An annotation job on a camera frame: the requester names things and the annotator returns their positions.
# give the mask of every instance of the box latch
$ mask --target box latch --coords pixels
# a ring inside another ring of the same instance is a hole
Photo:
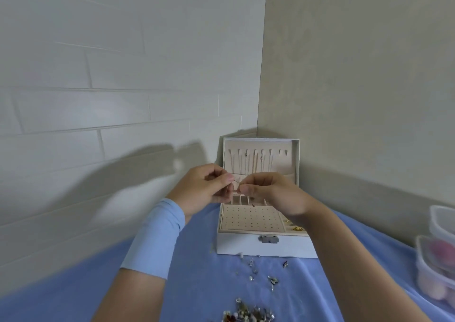
[[[262,242],[262,243],[270,243],[270,244],[277,244],[280,239],[278,238],[278,236],[259,236],[259,240]]]

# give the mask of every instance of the stacked containers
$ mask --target stacked containers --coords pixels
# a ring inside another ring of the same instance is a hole
[[[417,284],[428,296],[455,308],[455,209],[430,207],[432,237],[416,239]]]

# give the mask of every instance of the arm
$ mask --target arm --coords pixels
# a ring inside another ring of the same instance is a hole
[[[294,224],[305,228],[346,322],[429,322],[329,208],[278,173],[246,177],[239,191],[266,199]]]
[[[160,319],[166,280],[121,268],[92,322]]]
[[[215,164],[190,169],[145,219],[92,322],[157,322],[179,232],[207,204],[229,202],[233,181]]]

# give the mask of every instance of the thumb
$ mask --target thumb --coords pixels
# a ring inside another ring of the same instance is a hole
[[[234,182],[234,175],[230,173],[220,175],[217,178],[208,181],[208,191],[210,192],[211,195],[213,195],[219,190],[231,184],[232,182]]]
[[[242,184],[238,190],[248,196],[257,199],[269,199],[270,186],[255,186],[254,184]]]

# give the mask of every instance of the white jewelry box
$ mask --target white jewelry box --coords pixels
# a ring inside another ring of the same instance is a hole
[[[261,171],[280,172],[298,185],[299,158],[299,139],[225,138],[223,142],[223,168],[234,174],[234,189],[247,175]],[[301,227],[267,201],[253,201],[236,192],[230,203],[221,204],[217,253],[317,258]]]

